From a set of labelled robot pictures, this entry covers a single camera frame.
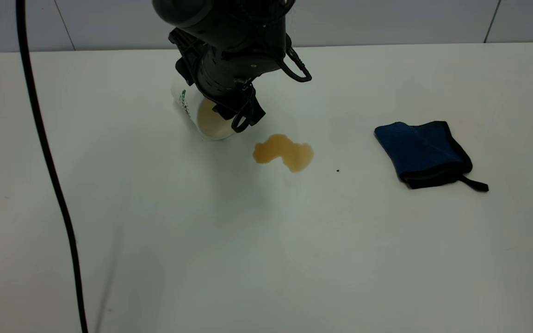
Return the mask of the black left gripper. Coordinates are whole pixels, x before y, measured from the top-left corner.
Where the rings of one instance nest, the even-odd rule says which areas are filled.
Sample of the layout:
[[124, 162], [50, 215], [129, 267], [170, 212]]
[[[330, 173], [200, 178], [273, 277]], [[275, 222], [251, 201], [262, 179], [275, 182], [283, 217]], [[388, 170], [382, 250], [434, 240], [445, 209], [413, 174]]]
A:
[[291, 38], [279, 28], [268, 28], [266, 44], [250, 39], [241, 51], [225, 51], [175, 28], [169, 40], [180, 51], [175, 68], [187, 86], [196, 86], [215, 103], [213, 111], [231, 121], [235, 133], [256, 125], [265, 116], [252, 81], [281, 69], [280, 61], [290, 53]]

